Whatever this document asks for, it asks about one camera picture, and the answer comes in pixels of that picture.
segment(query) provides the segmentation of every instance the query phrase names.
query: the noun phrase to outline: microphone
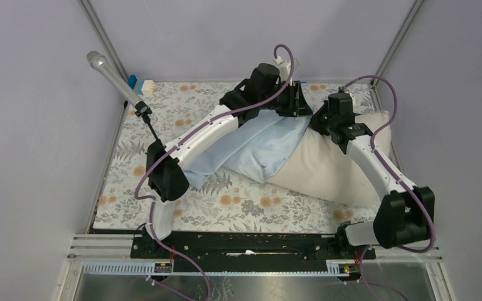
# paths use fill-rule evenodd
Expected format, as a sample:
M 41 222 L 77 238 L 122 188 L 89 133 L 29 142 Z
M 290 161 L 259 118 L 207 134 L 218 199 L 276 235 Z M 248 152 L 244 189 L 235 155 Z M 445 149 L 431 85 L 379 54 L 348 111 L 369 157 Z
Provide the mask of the microphone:
M 106 57 L 101 55 L 97 51 L 90 51 L 86 56 L 88 62 L 90 63 L 91 67 L 97 70 L 100 74 L 102 74 L 108 82 L 111 82 L 112 85 L 118 89 L 121 94 L 126 98 L 126 100 L 136 109 L 138 112 L 142 109 L 142 106 L 136 105 L 141 102 L 141 98 L 137 96 L 137 93 L 134 92 L 130 86 L 119 76 L 119 74 L 108 64 Z

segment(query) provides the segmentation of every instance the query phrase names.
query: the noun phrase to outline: beige pillow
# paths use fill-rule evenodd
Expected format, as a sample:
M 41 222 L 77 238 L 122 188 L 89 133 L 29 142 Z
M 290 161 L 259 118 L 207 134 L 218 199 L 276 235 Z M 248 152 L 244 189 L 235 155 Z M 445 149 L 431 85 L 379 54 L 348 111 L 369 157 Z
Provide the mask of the beige pillow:
M 356 122 L 366 124 L 374 132 L 388 119 L 387 111 L 379 111 L 359 115 Z M 376 143 L 388 155 L 389 127 L 376 136 Z M 343 154 L 329 136 L 320 135 L 310 128 L 306 130 L 289 160 L 267 182 L 350 206 L 369 206 L 378 199 L 363 171 Z

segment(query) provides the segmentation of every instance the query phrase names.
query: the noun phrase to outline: floral mat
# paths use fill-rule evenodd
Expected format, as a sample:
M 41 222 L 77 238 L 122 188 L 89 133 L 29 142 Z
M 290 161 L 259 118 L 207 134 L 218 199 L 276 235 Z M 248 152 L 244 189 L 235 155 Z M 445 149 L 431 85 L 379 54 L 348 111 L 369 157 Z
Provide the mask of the floral mat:
M 153 97 L 144 97 L 159 138 L 167 142 L 186 132 L 218 104 L 236 83 L 157 83 Z M 303 84 L 306 100 L 320 107 L 336 84 Z M 354 111 L 373 112 L 367 84 L 351 86 Z M 145 151 L 154 138 L 130 108 L 122 125 L 114 158 L 97 203 L 93 228 L 134 230 L 147 220 L 150 200 L 134 199 L 134 188 L 145 173 Z M 141 194 L 150 194 L 143 185 Z M 379 202 L 351 207 L 312 198 L 280 186 L 259 184 L 228 169 L 219 169 L 201 190 L 191 188 L 176 201 L 174 230 L 253 231 L 273 233 L 334 233 L 346 220 L 373 219 Z

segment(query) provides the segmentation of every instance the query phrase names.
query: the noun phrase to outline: white wall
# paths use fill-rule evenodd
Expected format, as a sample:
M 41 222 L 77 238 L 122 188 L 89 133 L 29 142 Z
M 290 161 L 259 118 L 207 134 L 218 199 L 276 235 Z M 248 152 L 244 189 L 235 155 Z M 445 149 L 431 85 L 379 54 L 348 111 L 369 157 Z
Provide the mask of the white wall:
M 374 73 L 413 2 L 92 0 L 126 69 L 162 81 L 246 78 L 278 43 L 303 80 Z
M 0 0 L 0 300 L 49 300 L 122 103 L 77 1 Z
M 385 75 L 404 169 L 436 194 L 456 296 L 482 300 L 482 1 L 426 1 Z

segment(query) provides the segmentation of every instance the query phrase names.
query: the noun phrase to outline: blue object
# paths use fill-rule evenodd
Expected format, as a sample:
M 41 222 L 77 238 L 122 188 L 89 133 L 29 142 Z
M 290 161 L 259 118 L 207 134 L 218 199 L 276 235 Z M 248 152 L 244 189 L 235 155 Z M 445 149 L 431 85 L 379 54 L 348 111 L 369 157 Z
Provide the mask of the blue object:
M 137 83 L 137 77 L 133 74 L 130 74 L 130 77 L 128 78 L 128 81 L 126 81 L 126 83 L 132 88 L 134 89 L 136 87 L 136 83 Z
M 275 111 L 261 110 L 258 117 L 202 152 L 184 174 L 198 189 L 221 166 L 263 183 L 276 175 L 294 152 L 310 118 L 280 117 Z

